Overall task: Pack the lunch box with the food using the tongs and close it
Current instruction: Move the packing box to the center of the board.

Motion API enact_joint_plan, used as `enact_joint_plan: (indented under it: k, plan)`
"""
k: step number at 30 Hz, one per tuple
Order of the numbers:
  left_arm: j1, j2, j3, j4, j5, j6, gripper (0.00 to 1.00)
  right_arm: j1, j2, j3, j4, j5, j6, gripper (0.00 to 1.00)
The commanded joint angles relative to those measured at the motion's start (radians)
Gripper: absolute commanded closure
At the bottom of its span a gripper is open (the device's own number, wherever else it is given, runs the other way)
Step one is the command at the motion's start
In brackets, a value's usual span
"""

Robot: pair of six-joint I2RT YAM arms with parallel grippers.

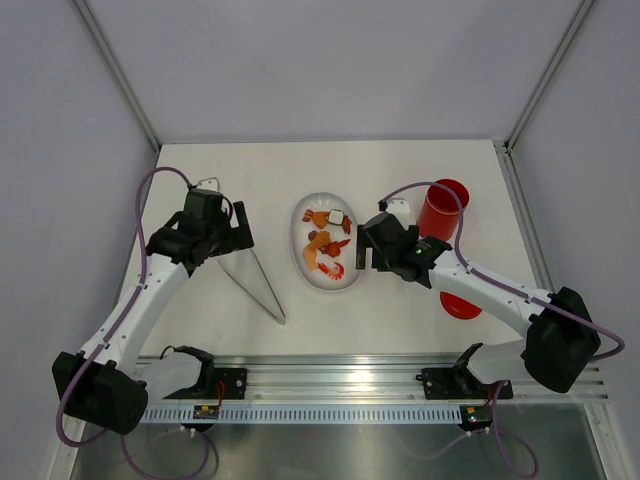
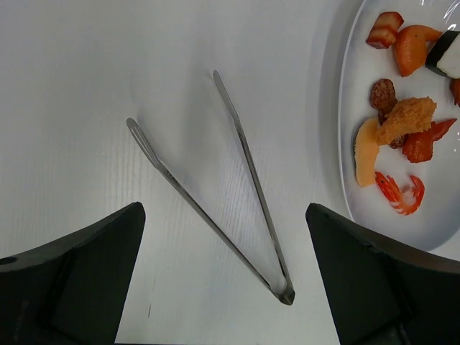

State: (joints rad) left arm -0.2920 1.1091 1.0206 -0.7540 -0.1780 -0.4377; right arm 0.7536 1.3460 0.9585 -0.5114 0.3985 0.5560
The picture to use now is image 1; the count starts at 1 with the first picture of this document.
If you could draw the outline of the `metal tongs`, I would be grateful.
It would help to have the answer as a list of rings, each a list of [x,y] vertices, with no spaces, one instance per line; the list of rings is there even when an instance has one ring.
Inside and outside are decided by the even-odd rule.
[[[217,262],[225,274],[277,324],[286,325],[284,308],[253,248],[220,256]]]

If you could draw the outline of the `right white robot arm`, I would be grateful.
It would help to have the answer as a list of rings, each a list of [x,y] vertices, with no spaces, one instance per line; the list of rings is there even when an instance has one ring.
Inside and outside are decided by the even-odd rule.
[[[453,380],[466,396],[520,376],[566,393],[601,345],[578,293],[494,278],[460,258],[449,243],[420,237],[417,227],[404,228],[387,212],[358,226],[356,267],[392,272],[408,283],[459,297],[519,335],[517,341],[474,344],[461,355],[452,368]]]

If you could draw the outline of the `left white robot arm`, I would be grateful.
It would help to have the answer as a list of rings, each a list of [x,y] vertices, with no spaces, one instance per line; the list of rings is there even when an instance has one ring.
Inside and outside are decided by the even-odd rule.
[[[60,413],[120,435],[129,434],[147,406],[165,398],[215,398],[226,392],[213,355],[180,346],[140,368],[138,357],[172,297],[205,261],[254,245],[243,202],[192,188],[184,207],[143,250],[137,282],[76,354],[52,365]]]

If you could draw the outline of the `red cylindrical container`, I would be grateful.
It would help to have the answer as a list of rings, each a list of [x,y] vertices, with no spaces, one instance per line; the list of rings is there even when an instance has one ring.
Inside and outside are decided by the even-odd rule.
[[[470,194],[467,188],[454,179],[441,179],[437,184],[447,187],[447,190],[430,186],[419,214],[417,225],[421,237],[435,237],[448,241],[454,234],[459,222],[459,208],[452,191],[460,200],[462,209],[469,204]]]

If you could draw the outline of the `white sushi roll piece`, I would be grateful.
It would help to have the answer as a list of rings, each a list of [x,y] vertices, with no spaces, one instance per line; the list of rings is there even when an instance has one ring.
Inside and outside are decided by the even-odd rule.
[[[341,226],[344,222],[345,214],[342,210],[332,209],[329,211],[328,223],[335,226]]]

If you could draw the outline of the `brown fried shrimp piece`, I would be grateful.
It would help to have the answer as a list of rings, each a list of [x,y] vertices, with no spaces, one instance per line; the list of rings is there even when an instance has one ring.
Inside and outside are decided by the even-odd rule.
[[[351,224],[352,224],[351,219],[347,215],[344,215],[341,223],[341,227],[347,235],[351,234]]]

